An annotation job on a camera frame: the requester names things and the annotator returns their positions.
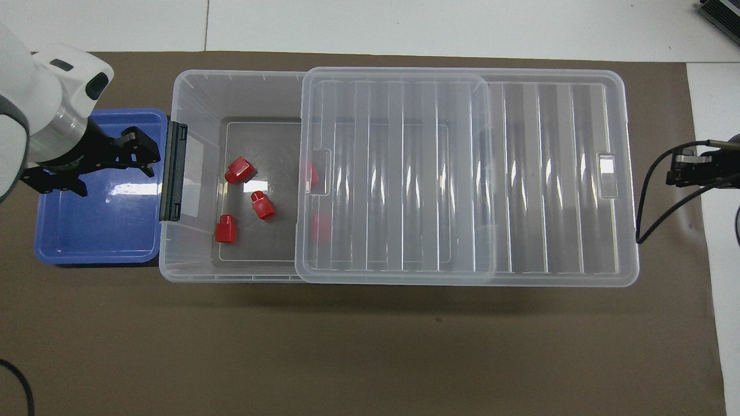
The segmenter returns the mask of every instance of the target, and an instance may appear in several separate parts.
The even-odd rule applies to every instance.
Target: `brown table mat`
[[[627,86],[636,183],[693,140],[684,64],[291,53],[96,53],[98,108],[169,113],[186,69],[598,68]],[[656,175],[655,218],[686,192]],[[40,415],[723,415],[701,207],[640,249],[626,289],[171,284],[156,267],[33,255],[37,195],[0,204],[0,358]],[[0,413],[24,412],[0,373]]]

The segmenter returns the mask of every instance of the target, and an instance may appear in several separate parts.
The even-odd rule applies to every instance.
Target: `white table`
[[[688,62],[696,137],[740,132],[740,47],[691,0],[0,0],[32,50],[254,50]],[[725,400],[740,415],[740,191],[702,196]]]

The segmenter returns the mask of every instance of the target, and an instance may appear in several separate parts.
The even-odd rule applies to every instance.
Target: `red plastic cap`
[[[314,166],[314,164],[311,164],[311,166],[310,166],[310,169],[311,169],[311,170],[310,170],[310,172],[309,172],[309,175],[310,175],[310,177],[311,177],[311,178],[310,178],[310,181],[311,181],[311,186],[312,186],[312,187],[315,187],[316,185],[318,185],[318,184],[320,183],[320,180],[319,180],[319,173],[318,173],[318,172],[316,172],[316,167]]]
[[[326,215],[314,214],[311,222],[311,239],[325,243],[332,239],[332,222]]]
[[[216,241],[219,243],[233,243],[236,241],[236,224],[234,216],[223,214],[216,224]]]
[[[226,174],[224,174],[223,177],[230,184],[236,184],[239,181],[248,181],[255,172],[255,167],[246,161],[243,156],[239,156],[229,165],[229,170],[226,171]]]
[[[261,220],[266,220],[275,215],[275,208],[272,206],[272,202],[267,199],[264,192],[254,191],[250,198],[252,198],[252,207],[255,208],[255,212]]]

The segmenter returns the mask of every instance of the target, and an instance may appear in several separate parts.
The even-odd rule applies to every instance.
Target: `black cable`
[[[6,369],[10,370],[10,372],[13,373],[13,375],[16,376],[18,381],[21,382],[21,386],[23,386],[23,391],[26,393],[26,405],[28,408],[28,416],[33,416],[33,414],[36,412],[34,405],[33,405],[33,393],[31,392],[31,385],[28,383],[28,380],[26,380],[26,376],[23,375],[21,370],[18,369],[18,367],[14,366],[10,362],[3,360],[0,358],[0,366],[5,367]]]
[[[738,238],[738,244],[740,244],[740,207],[738,207],[738,212],[735,214],[735,236]]]
[[[663,215],[659,216],[657,220],[653,223],[653,225],[650,226],[650,228],[647,229],[645,234],[640,237],[640,228],[639,223],[637,223],[637,244],[642,244],[645,242],[645,240],[650,237],[650,234],[655,231],[656,228],[658,228],[658,225],[660,225],[663,221],[665,221],[666,218],[668,218],[671,214],[673,214],[678,208],[683,207],[687,202],[691,201],[692,199],[696,198],[697,196],[703,194],[704,192],[707,192],[709,190],[712,190],[717,187],[721,187],[722,185],[729,184],[732,181],[735,181],[737,179],[740,179],[740,173],[736,173],[735,175],[730,175],[725,178],[720,178],[711,184],[708,184],[706,187],[703,187],[701,189],[698,189],[689,195],[686,195],[683,197],[680,201],[676,202],[671,208],[669,208],[666,212],[663,212]]]
[[[650,177],[653,175],[653,172],[655,171],[655,168],[658,167],[660,162],[663,161],[666,157],[672,155],[677,150],[683,150],[687,147],[694,147],[694,146],[707,146],[709,145],[708,140],[702,140],[702,141],[690,141],[688,143],[680,144],[672,149],[666,150],[663,152],[658,158],[653,162],[653,164],[650,165],[650,168],[647,169],[647,174],[645,174],[645,181],[642,182],[642,191],[640,192],[640,202],[637,206],[637,216],[635,221],[636,226],[636,232],[635,232],[635,240],[637,241],[637,244],[642,244],[643,241],[645,241],[644,238],[640,238],[640,225],[642,222],[642,208],[645,205],[645,196],[648,193],[648,184],[650,183]]]

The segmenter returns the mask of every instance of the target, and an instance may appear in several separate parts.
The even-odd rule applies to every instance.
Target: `blue tray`
[[[153,108],[95,110],[91,118],[118,137],[137,126],[157,142],[167,139],[167,117]],[[36,257],[49,264],[144,263],[159,252],[162,162],[154,178],[138,169],[106,169],[82,175],[87,197],[55,190],[38,199]]]

